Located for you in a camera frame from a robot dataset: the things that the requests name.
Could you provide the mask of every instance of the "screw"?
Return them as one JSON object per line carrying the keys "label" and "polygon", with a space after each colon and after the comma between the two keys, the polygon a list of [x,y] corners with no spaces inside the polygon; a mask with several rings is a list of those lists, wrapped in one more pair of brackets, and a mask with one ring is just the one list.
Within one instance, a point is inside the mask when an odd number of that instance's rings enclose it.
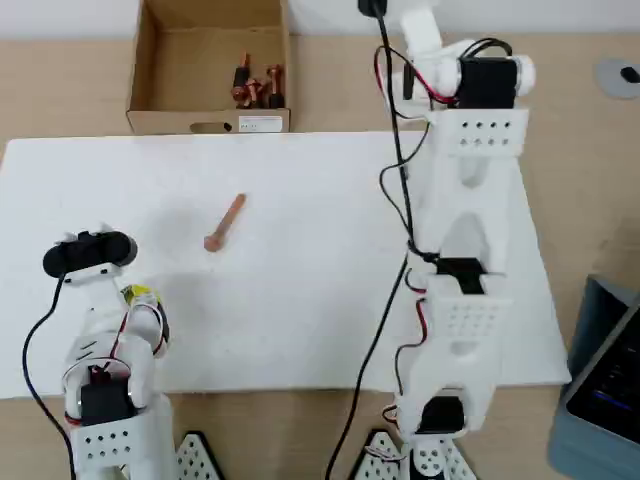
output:
{"label": "screw", "polygon": [[258,94],[262,91],[262,85],[255,78],[250,78],[247,82],[247,88],[249,89],[251,108],[259,108],[260,99],[258,97]]}
{"label": "screw", "polygon": [[269,94],[269,108],[284,108],[284,95],[282,94],[282,66],[271,65],[267,68],[267,75],[271,81],[271,93]]}
{"label": "screw", "polygon": [[243,101],[247,96],[246,83],[249,80],[249,54],[245,53],[242,64],[236,68],[233,76],[233,88],[231,96],[236,102]]}

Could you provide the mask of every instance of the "gray device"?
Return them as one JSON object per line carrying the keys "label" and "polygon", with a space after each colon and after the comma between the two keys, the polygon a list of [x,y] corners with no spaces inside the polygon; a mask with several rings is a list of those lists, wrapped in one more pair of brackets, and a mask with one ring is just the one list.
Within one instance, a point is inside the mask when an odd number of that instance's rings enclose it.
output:
{"label": "gray device", "polygon": [[558,472],[578,480],[640,478],[639,329],[638,294],[589,277],[569,353],[574,381],[562,391],[549,441]]}

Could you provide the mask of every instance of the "label sticker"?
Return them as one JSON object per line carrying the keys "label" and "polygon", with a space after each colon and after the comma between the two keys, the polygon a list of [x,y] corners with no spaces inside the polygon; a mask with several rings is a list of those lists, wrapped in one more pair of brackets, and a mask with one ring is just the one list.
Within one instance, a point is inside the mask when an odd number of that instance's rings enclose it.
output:
{"label": "label sticker", "polygon": [[280,133],[282,132],[282,117],[241,116],[238,123],[239,123],[238,130],[244,133]]}

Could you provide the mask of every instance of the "black cable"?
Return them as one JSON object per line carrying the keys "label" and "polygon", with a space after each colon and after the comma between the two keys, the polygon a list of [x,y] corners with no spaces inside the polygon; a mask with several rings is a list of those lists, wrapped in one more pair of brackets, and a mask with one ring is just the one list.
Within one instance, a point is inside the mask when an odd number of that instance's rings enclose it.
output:
{"label": "black cable", "polygon": [[389,165],[387,167],[384,167],[381,171],[380,171],[380,175],[378,176],[378,183],[380,184],[380,190],[382,190],[382,193],[384,194],[384,196],[387,198],[387,200],[389,201],[389,203],[391,203],[391,205],[393,206],[393,208],[395,208],[396,212],[398,212],[398,215],[400,216],[400,220],[402,221],[402,224],[404,225],[405,230],[407,231],[407,235],[410,236],[411,238],[411,234],[409,232],[409,226],[407,225],[407,221],[404,218],[404,215],[402,214],[402,211],[400,210],[400,207],[398,206],[398,204],[391,198],[391,195],[389,194],[389,192],[387,191],[387,187],[385,187],[384,185],[384,176],[386,175],[386,173],[389,170],[392,170],[394,168],[400,168],[400,167],[404,167],[407,163],[409,163],[411,160],[413,160],[415,158],[415,156],[418,154],[418,152],[420,151],[420,149],[422,148],[422,145],[424,144],[425,140],[427,139],[427,135],[429,134],[429,123],[427,122],[427,126],[424,130],[424,133],[422,135],[422,138],[420,138],[420,141],[418,142],[418,145],[416,146],[416,148],[413,150],[413,152],[411,152],[411,155],[409,155],[406,159],[403,159],[401,162],[399,163],[394,163],[393,165]]}
{"label": "black cable", "polygon": [[409,275],[411,274],[411,270],[413,269],[407,268],[407,273],[404,274],[404,284],[406,285],[406,287],[409,290],[411,290],[413,293],[419,293],[419,294],[427,293],[427,290],[425,288],[418,288],[411,285],[411,283],[409,282]]}
{"label": "black cable", "polygon": [[22,348],[22,374],[24,376],[24,381],[27,384],[27,388],[31,392],[31,396],[33,396],[33,399],[36,401],[38,406],[42,409],[42,411],[47,416],[49,421],[56,428],[60,436],[62,436],[62,439],[64,440],[64,443],[67,447],[67,453],[69,455],[70,478],[71,480],[75,480],[76,472],[73,466],[73,450],[71,448],[71,441],[69,440],[67,433],[64,431],[64,428],[62,428],[62,425],[60,425],[60,423],[58,423],[55,417],[51,414],[47,406],[42,401],[42,398],[40,398],[40,395],[38,395],[38,392],[36,392],[36,389],[33,387],[33,383],[31,383],[31,377],[29,375],[29,367],[27,365],[27,353],[29,351],[29,344],[31,343],[31,339],[33,338],[33,335],[36,333],[36,331],[42,326],[42,324],[46,322],[51,315],[53,315],[53,312],[55,312],[56,307],[58,306],[58,299],[60,298],[60,290],[62,289],[63,282],[64,282],[64,275],[62,275],[58,279],[58,284],[56,285],[56,290],[53,294],[53,301],[51,303],[51,308],[49,309],[47,314],[44,317],[42,317],[40,320],[38,320],[38,322],[31,328],[31,330],[27,335],[27,338],[24,341],[24,347]]}
{"label": "black cable", "polygon": [[[397,163],[402,163],[402,147],[400,145],[400,132],[398,129],[398,118],[396,110],[396,102],[393,97],[393,61],[391,59],[391,45],[389,44],[389,35],[387,34],[387,26],[384,23],[384,13],[380,11],[379,6],[374,2],[374,10],[378,26],[380,27],[380,36],[384,45],[385,56],[387,61],[387,97],[389,99],[389,112],[391,115],[391,130],[393,132],[393,142],[396,148]],[[400,168],[400,184],[402,186],[402,196],[404,197],[405,215],[407,230],[410,238],[413,238],[413,215],[411,213],[411,198],[409,197],[409,186],[407,184],[407,172],[404,168]]]}
{"label": "black cable", "polygon": [[504,53],[507,55],[507,57],[510,57],[513,55],[513,48],[509,43],[505,42],[504,40],[500,40],[499,38],[485,37],[469,45],[465,49],[465,51],[462,52],[460,57],[461,58],[475,57],[480,52],[487,50],[488,48],[491,48],[491,47],[501,48],[502,50],[504,50]]}
{"label": "black cable", "polygon": [[[380,53],[380,50],[384,50],[384,49],[385,49],[384,45],[380,45],[380,46],[376,49],[376,53],[374,54],[374,61],[377,61],[378,55],[379,55],[379,53]],[[405,65],[408,65],[408,66],[409,66],[409,68],[411,68],[411,70],[413,70],[413,74],[414,74],[416,77],[421,76],[421,75],[420,75],[420,72],[418,71],[418,69],[416,68],[416,66],[415,66],[415,65],[413,64],[413,62],[412,62],[411,60],[409,60],[406,56],[404,56],[403,54],[401,54],[399,51],[397,51],[397,50],[396,50],[395,48],[393,48],[393,47],[389,47],[389,51],[390,51],[391,53],[393,53],[396,57],[398,57],[400,60],[402,60],[402,61],[405,63]],[[438,102],[438,103],[442,104],[442,105],[450,105],[450,104],[451,104],[451,102],[443,102],[442,100],[439,100],[439,99],[437,99],[437,98],[434,98],[434,97],[433,97],[433,95],[432,95],[432,92],[430,92],[428,88],[426,88],[426,87],[425,87],[425,90],[427,91],[427,94],[429,95],[429,101],[430,101],[430,103],[431,103],[431,110],[433,110],[433,101],[434,101],[434,100],[435,100],[436,102]]]}
{"label": "black cable", "polygon": [[362,362],[362,366],[360,367],[360,371],[358,372],[358,379],[356,380],[355,390],[353,392],[353,399],[351,401],[351,408],[349,410],[349,415],[347,416],[347,422],[344,425],[344,429],[342,430],[342,435],[340,435],[340,439],[336,444],[336,447],[331,454],[331,458],[329,459],[329,464],[327,465],[327,471],[325,473],[325,480],[331,479],[331,471],[338,459],[338,455],[340,454],[340,450],[342,449],[342,445],[349,434],[349,430],[351,429],[351,424],[353,423],[353,418],[355,417],[356,410],[358,408],[358,398],[360,397],[360,388],[362,386],[362,378],[364,377],[364,372],[369,364],[369,360],[371,359],[371,355],[373,355],[376,346],[378,345],[378,340],[380,340],[380,336],[382,335],[382,331],[384,330],[384,326],[387,323],[387,317],[389,316],[389,311],[391,310],[391,305],[393,304],[393,299],[398,292],[398,287],[402,282],[402,277],[404,276],[404,271],[407,268],[407,255],[404,256],[404,260],[402,260],[402,265],[400,266],[400,271],[398,272],[398,276],[396,277],[395,282],[393,283],[393,288],[391,289],[391,293],[389,294],[389,299],[387,300],[387,304],[384,307],[384,312],[382,314],[382,318],[380,319],[380,324],[378,325],[378,330],[373,336],[373,341],[371,342],[371,346],[369,347],[369,351],[364,357],[364,361]]}

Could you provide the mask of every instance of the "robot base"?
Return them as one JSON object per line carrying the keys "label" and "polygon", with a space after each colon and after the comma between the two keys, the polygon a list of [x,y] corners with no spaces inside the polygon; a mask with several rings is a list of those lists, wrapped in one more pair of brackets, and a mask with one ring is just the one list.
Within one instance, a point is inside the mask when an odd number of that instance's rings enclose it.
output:
{"label": "robot base", "polygon": [[399,452],[384,430],[373,430],[358,459],[351,480],[476,480],[455,443],[430,437],[412,451]]}

